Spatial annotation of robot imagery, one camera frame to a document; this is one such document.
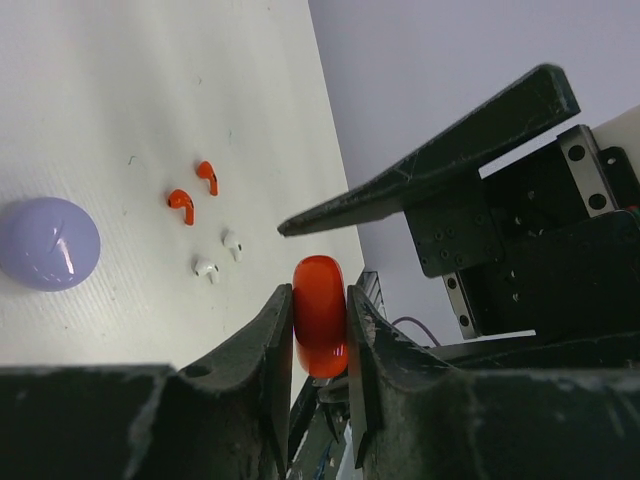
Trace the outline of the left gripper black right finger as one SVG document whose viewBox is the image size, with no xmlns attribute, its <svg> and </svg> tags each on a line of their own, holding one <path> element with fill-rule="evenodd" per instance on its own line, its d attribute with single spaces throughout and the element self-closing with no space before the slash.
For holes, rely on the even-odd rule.
<svg viewBox="0 0 640 480">
<path fill-rule="evenodd" d="M 425 349 L 347 291 L 356 466 L 367 479 L 635 479 L 639 336 Z"/>
</svg>

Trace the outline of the purple round charging case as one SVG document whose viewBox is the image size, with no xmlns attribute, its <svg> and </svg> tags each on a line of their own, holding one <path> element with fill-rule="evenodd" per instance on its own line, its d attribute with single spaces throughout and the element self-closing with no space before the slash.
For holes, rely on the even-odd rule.
<svg viewBox="0 0 640 480">
<path fill-rule="evenodd" d="M 84 282 L 101 256 L 92 217 L 58 197 L 37 197 L 1 212 L 1 271 L 21 286 L 59 292 Z"/>
</svg>

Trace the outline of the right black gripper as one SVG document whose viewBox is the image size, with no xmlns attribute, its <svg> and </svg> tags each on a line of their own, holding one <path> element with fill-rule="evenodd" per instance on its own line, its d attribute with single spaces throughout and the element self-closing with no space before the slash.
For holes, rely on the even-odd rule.
<svg viewBox="0 0 640 480">
<path fill-rule="evenodd" d="M 381 174 L 277 230 L 329 231 L 418 203 L 406 219 L 422 269 L 444 281 L 464 339 L 446 357 L 636 333 L 639 163 L 629 145 L 578 125 L 445 189 L 579 112 L 565 71 L 538 65 Z"/>
</svg>

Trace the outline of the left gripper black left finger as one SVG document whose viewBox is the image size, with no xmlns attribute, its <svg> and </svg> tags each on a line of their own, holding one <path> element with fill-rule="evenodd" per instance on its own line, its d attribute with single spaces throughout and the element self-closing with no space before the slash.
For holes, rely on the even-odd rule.
<svg viewBox="0 0 640 480">
<path fill-rule="evenodd" d="M 288 461 L 292 288 L 181 370 L 1 372 L 5 479 L 282 479 Z"/>
</svg>

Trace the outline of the red round charging case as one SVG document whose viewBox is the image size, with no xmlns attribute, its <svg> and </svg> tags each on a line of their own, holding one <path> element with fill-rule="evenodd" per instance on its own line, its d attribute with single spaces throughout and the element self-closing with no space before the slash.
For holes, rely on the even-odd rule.
<svg viewBox="0 0 640 480">
<path fill-rule="evenodd" d="M 296 351 L 316 379 L 340 375 L 348 364 L 346 299 L 338 262 L 325 255 L 300 261 L 293 275 Z"/>
</svg>

